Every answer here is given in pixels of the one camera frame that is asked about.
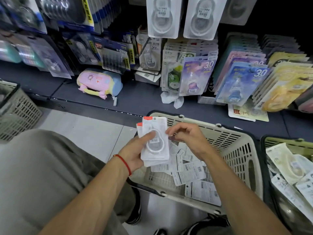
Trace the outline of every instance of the white tile floor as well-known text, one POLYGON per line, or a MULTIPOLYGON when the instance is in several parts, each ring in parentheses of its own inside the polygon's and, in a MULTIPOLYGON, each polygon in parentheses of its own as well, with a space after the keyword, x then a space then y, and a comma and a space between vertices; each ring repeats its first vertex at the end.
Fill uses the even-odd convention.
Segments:
MULTIPOLYGON (((58 110, 41 108, 44 115, 35 128, 52 130, 64 135, 77 146, 107 162, 134 137, 136 128, 78 116, 58 110)), ((165 228, 169 235, 204 219, 206 213, 186 205, 141 191, 142 220, 138 225, 124 224, 129 235, 152 235, 165 228)))

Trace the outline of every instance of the store shelf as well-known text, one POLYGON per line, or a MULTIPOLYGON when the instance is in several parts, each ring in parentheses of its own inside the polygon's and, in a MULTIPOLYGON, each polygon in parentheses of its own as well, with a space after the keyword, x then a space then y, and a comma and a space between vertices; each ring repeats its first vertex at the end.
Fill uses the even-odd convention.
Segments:
POLYGON ((64 78, 51 76, 49 72, 39 71, 24 63, 10 63, 0 60, 0 78, 21 84, 22 89, 33 98, 49 98, 64 78))
POLYGON ((212 124, 220 123, 228 127, 238 127, 254 134, 257 138, 272 134, 288 137, 286 127, 280 112, 269 113, 269 122, 250 122, 228 116, 225 106, 204 105, 197 103, 197 97, 185 97, 183 106, 175 109, 172 104, 163 104, 160 87, 148 83, 128 81, 118 95, 117 106, 113 106, 113 99, 108 96, 103 100, 97 96, 88 95, 78 90, 75 82, 63 84, 52 96, 52 100, 59 99, 77 102, 89 106, 119 111, 123 113, 146 116, 150 111, 157 110, 169 114, 181 114, 187 118, 212 124))
POLYGON ((284 110, 283 117, 291 138, 313 142, 313 114, 284 110))

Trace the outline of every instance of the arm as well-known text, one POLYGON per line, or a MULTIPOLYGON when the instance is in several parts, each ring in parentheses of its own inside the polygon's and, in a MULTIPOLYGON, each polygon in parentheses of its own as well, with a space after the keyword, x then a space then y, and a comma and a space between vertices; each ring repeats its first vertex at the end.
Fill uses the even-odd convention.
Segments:
MULTIPOLYGON (((153 132, 142 138, 135 137, 119 152, 132 172, 143 166, 139 154, 146 142, 154 136, 153 132)), ((39 235, 102 234, 128 175, 128 169, 122 160, 113 157, 39 235)))
POLYGON ((168 128, 168 135, 185 142, 204 160, 213 178, 227 217, 237 235, 290 235, 272 211, 252 192, 207 142, 196 124, 178 123, 168 128))

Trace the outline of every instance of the left hand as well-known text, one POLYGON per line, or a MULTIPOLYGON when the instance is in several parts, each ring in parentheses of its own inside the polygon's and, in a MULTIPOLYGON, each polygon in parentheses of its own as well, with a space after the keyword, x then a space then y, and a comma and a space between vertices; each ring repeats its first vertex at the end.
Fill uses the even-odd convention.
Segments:
POLYGON ((140 159, 141 150, 155 135, 156 133, 152 131, 141 138, 136 136, 119 151, 118 154, 126 161, 132 173, 143 166, 143 161, 140 159))

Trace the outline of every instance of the hand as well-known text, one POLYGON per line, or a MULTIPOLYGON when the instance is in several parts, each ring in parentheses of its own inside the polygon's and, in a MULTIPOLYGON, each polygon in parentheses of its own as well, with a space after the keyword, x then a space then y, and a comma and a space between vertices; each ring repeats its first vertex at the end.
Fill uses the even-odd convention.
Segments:
POLYGON ((209 155, 218 155, 216 149, 209 144, 197 124, 178 123, 165 131, 173 140, 185 142, 190 150, 200 160, 204 160, 209 155))
POLYGON ((143 166, 143 161, 140 159, 141 150, 155 135, 156 133, 152 131, 141 138, 136 136, 119 151, 118 154, 126 161, 132 173, 143 166))

